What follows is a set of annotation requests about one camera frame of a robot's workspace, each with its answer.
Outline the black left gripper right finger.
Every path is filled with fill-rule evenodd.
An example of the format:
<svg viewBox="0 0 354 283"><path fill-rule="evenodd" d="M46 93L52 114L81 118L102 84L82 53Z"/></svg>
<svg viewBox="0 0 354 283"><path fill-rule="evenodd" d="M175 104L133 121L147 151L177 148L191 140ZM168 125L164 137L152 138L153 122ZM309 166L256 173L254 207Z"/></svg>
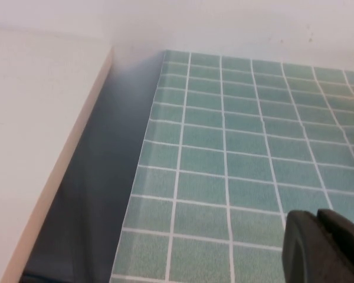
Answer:
<svg viewBox="0 0 354 283"><path fill-rule="evenodd" d="M354 223L330 209L319 209L317 220L339 250L344 265L354 274Z"/></svg>

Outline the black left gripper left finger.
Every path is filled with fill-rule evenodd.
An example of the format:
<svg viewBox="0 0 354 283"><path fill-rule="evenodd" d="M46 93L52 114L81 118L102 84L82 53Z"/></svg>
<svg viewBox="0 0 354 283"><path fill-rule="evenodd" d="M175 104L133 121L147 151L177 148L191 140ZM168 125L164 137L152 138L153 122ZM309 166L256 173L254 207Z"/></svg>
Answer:
<svg viewBox="0 0 354 283"><path fill-rule="evenodd" d="M310 212L287 215L282 263L286 282L342 282L342 262L333 242Z"/></svg>

